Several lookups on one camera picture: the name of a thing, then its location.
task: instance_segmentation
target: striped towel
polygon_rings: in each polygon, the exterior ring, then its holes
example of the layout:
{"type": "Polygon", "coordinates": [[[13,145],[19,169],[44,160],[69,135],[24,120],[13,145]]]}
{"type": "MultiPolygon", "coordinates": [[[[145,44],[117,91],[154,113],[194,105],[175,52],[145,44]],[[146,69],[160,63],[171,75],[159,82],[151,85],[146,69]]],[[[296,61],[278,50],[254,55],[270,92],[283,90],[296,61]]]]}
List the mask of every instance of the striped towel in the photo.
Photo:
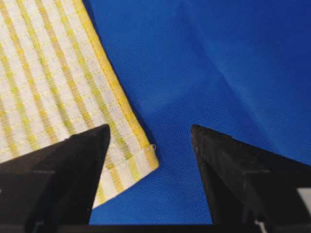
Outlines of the striped towel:
{"type": "Polygon", "coordinates": [[[0,0],[0,87],[0,162],[107,123],[94,207],[158,167],[81,0],[0,0]]]}

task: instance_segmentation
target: yellow and white checkered cloth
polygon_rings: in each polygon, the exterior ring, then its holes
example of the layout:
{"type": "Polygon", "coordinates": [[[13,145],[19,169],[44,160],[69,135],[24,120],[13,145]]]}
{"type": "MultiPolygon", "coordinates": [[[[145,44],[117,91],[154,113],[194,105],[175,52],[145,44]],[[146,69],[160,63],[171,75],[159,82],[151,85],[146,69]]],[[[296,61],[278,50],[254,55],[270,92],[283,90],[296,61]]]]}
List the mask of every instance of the yellow and white checkered cloth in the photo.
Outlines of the yellow and white checkered cloth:
{"type": "Polygon", "coordinates": [[[156,169],[154,150],[81,0],[0,0],[0,162],[104,123],[94,206],[156,169]]]}

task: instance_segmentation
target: yellow stripe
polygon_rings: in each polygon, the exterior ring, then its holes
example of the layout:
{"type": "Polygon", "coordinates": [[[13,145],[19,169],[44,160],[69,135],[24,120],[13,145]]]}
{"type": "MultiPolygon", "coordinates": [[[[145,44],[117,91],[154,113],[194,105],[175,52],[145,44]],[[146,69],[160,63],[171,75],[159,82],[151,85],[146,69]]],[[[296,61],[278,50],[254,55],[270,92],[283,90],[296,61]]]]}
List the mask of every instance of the yellow stripe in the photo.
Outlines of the yellow stripe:
{"type": "Polygon", "coordinates": [[[32,74],[30,72],[30,68],[29,68],[29,64],[26,60],[26,57],[25,57],[25,54],[24,54],[24,50],[22,49],[21,47],[21,44],[20,44],[20,41],[19,41],[19,37],[15,31],[15,28],[13,26],[13,23],[10,19],[10,16],[8,15],[8,12],[5,8],[5,5],[3,2],[0,3],[0,8],[1,8],[1,12],[2,12],[2,15],[4,17],[4,20],[7,24],[7,27],[8,27],[8,31],[9,31],[9,34],[10,34],[10,37],[13,41],[13,44],[16,48],[16,51],[17,51],[17,54],[18,54],[18,58],[22,64],[22,67],[23,67],[23,70],[24,70],[24,73],[25,73],[25,76],[26,76],[26,79],[27,79],[27,82],[28,82],[28,85],[30,87],[30,91],[33,95],[33,99],[35,101],[35,105],[37,107],[37,110],[39,112],[39,115],[41,117],[41,120],[42,120],[42,123],[43,123],[43,126],[44,126],[44,129],[47,133],[47,135],[49,136],[50,138],[50,141],[52,143],[56,143],[58,140],[57,140],[57,137],[56,137],[56,134],[54,132],[54,129],[53,127],[51,126],[50,124],[50,121],[49,121],[49,118],[48,118],[48,115],[43,107],[43,104],[42,104],[42,101],[41,101],[41,97],[38,93],[38,90],[37,90],[37,87],[35,85],[35,81],[32,77],[32,74]]]}
{"type": "Polygon", "coordinates": [[[44,23],[44,27],[45,27],[46,31],[48,32],[50,41],[53,45],[53,48],[54,48],[54,51],[55,51],[56,56],[58,58],[58,61],[61,65],[62,71],[65,75],[66,80],[67,80],[67,84],[71,90],[71,93],[73,95],[75,102],[77,103],[78,109],[79,109],[79,111],[80,111],[80,113],[84,119],[84,122],[86,123],[86,125],[89,129],[94,128],[93,120],[92,120],[90,114],[88,113],[86,106],[84,104],[83,98],[81,97],[79,90],[77,88],[77,85],[76,85],[74,79],[72,78],[71,70],[70,70],[68,63],[67,63],[67,60],[64,56],[64,52],[62,51],[62,49],[59,45],[58,39],[55,35],[54,29],[53,29],[52,24],[50,22],[48,13],[47,13],[47,11],[46,11],[41,0],[35,0],[35,2],[37,4],[37,7],[38,7],[39,12],[41,14],[41,17],[42,17],[42,20],[44,23]]]}
{"type": "Polygon", "coordinates": [[[100,204],[106,202],[105,193],[104,193],[104,190],[103,190],[101,183],[98,184],[96,197],[98,198],[100,204]]]}
{"type": "Polygon", "coordinates": [[[120,83],[111,67],[111,64],[106,56],[105,51],[103,50],[103,47],[99,41],[99,38],[93,28],[92,22],[88,17],[88,14],[84,8],[84,5],[81,0],[73,0],[73,4],[75,7],[75,10],[77,14],[80,17],[80,21],[82,25],[84,26],[84,29],[92,43],[92,46],[94,48],[94,51],[96,53],[97,59],[99,63],[101,64],[102,70],[105,73],[105,76],[110,84],[111,89],[113,90],[115,97],[118,100],[118,103],[133,131],[133,133],[136,135],[140,147],[145,150],[145,156],[148,161],[148,164],[151,168],[151,170],[156,169],[159,166],[158,160],[156,158],[154,150],[150,149],[150,143],[146,137],[146,134],[144,133],[143,129],[139,125],[131,107],[130,104],[120,86],[120,83]]]}
{"type": "Polygon", "coordinates": [[[1,97],[0,97],[0,120],[2,124],[2,129],[4,130],[5,139],[9,145],[11,154],[13,157],[17,157],[19,155],[18,149],[12,135],[12,128],[10,126],[10,122],[4,109],[1,97]]]}
{"type": "Polygon", "coordinates": [[[43,54],[43,51],[41,49],[41,45],[38,41],[38,38],[36,36],[36,33],[35,33],[35,29],[33,28],[32,26],[32,23],[31,23],[31,20],[29,18],[29,15],[26,11],[26,8],[23,4],[23,2],[21,0],[17,0],[17,4],[18,4],[18,7],[19,7],[19,10],[20,10],[20,13],[21,15],[23,16],[23,19],[25,21],[25,24],[26,24],[26,27],[27,27],[27,31],[28,31],[28,34],[30,36],[30,39],[32,41],[32,44],[35,48],[35,51],[38,55],[38,58],[39,58],[39,61],[40,61],[40,64],[43,68],[43,72],[44,72],[44,75],[45,75],[45,78],[48,82],[48,85],[49,85],[49,88],[50,88],[50,91],[53,95],[53,98],[56,102],[56,106],[58,108],[58,111],[61,115],[61,118],[62,118],[62,121],[65,125],[65,127],[67,128],[68,132],[70,134],[75,134],[75,130],[74,130],[74,127],[73,127],[73,124],[71,122],[71,120],[69,119],[68,117],[68,114],[66,112],[66,109],[65,109],[65,105],[63,104],[61,98],[60,98],[60,95],[59,95],[59,92],[58,92],[58,89],[55,85],[55,82],[54,82],[54,79],[53,79],[53,76],[52,76],[52,73],[49,69],[49,65],[48,65],[48,62],[43,54]]]}
{"type": "MultiPolygon", "coordinates": [[[[3,3],[0,2],[0,10],[1,10],[1,12],[4,11],[2,5],[3,5],[3,3]]],[[[1,62],[3,64],[4,70],[5,70],[7,81],[9,83],[9,85],[10,85],[11,93],[14,96],[16,108],[18,110],[20,119],[22,121],[24,131],[25,131],[25,133],[27,135],[27,139],[29,141],[29,144],[30,144],[31,148],[33,150],[36,150],[36,149],[39,148],[39,146],[37,144],[36,137],[35,137],[32,129],[31,129],[31,125],[30,125],[30,122],[29,122],[29,119],[28,119],[28,116],[27,116],[27,113],[26,113],[26,110],[25,110],[25,106],[24,106],[23,101],[21,99],[18,87],[17,87],[17,85],[15,83],[14,74],[11,71],[9,61],[8,61],[7,57],[5,56],[5,54],[4,54],[4,50],[3,50],[2,44],[0,44],[0,59],[1,59],[1,62]]]]}
{"type": "MultiPolygon", "coordinates": [[[[85,61],[85,58],[81,52],[79,43],[76,39],[76,36],[75,36],[71,26],[70,26],[70,22],[66,16],[65,11],[64,11],[62,2],[57,0],[57,1],[55,1],[55,4],[56,4],[56,7],[58,9],[58,13],[61,17],[61,21],[62,21],[62,23],[66,29],[68,38],[70,39],[70,42],[72,43],[72,46],[73,46],[75,54],[78,58],[79,64],[83,70],[86,81],[87,81],[87,83],[91,89],[91,92],[93,93],[93,95],[95,97],[95,100],[96,100],[96,102],[97,102],[97,104],[98,104],[98,106],[102,112],[102,115],[104,116],[106,122],[109,124],[109,127],[111,129],[111,133],[115,137],[115,139],[116,139],[120,149],[122,150],[125,158],[129,159],[132,157],[132,154],[128,148],[128,145],[126,144],[126,142],[121,137],[121,135],[120,135],[113,119],[112,119],[112,116],[110,115],[110,112],[109,112],[109,110],[108,110],[108,108],[107,108],[107,106],[103,100],[103,97],[102,97],[98,87],[96,86],[96,84],[94,82],[93,75],[89,71],[89,68],[86,64],[86,61],[85,61]]],[[[132,164],[132,166],[130,166],[130,170],[131,170],[131,173],[132,173],[134,180],[138,181],[139,180],[139,172],[138,172],[136,164],[132,164]]]]}
{"type": "Polygon", "coordinates": [[[120,193],[124,190],[122,181],[120,179],[120,175],[115,167],[115,165],[113,164],[112,160],[111,160],[111,156],[110,153],[108,152],[105,158],[105,167],[108,168],[111,177],[112,177],[112,181],[113,184],[116,188],[116,190],[120,193]]]}

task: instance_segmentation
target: woven fabric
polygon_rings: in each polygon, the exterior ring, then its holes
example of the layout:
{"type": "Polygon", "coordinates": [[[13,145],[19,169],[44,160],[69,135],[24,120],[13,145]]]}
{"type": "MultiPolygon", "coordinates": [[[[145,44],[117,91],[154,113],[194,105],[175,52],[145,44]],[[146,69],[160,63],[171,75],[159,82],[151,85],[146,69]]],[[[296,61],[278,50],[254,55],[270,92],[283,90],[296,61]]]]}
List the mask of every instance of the woven fabric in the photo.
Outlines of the woven fabric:
{"type": "Polygon", "coordinates": [[[108,123],[94,206],[158,167],[81,0],[0,0],[0,61],[0,162],[108,123]]]}
{"type": "Polygon", "coordinates": [[[311,165],[310,0],[84,3],[161,164],[92,224],[211,223],[191,124],[311,165]]]}

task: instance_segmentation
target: blue textured surface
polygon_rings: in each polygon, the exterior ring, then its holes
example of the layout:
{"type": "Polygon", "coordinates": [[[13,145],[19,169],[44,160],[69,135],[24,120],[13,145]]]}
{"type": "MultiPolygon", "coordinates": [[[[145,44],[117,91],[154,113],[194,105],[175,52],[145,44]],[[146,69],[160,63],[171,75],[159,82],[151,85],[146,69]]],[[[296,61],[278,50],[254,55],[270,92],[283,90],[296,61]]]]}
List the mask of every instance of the blue textured surface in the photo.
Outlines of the blue textured surface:
{"type": "Polygon", "coordinates": [[[91,224],[211,223],[191,124],[311,164],[310,0],[85,4],[160,160],[91,224]]]}

